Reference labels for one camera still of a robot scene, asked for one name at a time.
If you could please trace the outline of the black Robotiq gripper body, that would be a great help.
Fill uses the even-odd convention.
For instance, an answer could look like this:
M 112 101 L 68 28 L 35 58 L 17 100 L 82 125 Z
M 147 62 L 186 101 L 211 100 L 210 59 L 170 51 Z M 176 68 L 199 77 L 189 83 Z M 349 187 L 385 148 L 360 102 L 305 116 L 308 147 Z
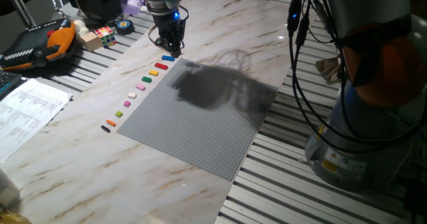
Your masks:
M 180 34 L 182 40 L 185 33 L 185 24 L 187 17 L 182 18 L 180 9 L 187 11 L 185 7 L 181 5 L 173 6 L 172 8 L 166 5 L 148 5 L 148 11 L 153 17 L 154 26 L 149 29 L 148 37 L 153 33 L 155 29 L 159 31 L 159 37 L 171 41 L 173 33 Z

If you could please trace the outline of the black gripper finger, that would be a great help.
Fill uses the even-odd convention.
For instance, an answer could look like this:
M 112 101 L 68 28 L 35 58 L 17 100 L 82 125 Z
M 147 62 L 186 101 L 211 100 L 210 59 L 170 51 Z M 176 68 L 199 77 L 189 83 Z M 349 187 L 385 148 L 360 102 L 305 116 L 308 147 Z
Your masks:
M 181 55 L 182 37 L 180 34 L 173 33 L 171 36 L 171 56 L 178 58 Z
M 171 56 L 174 56 L 175 50 L 172 44 L 169 43 L 167 39 L 162 39 L 159 41 L 159 46 Z

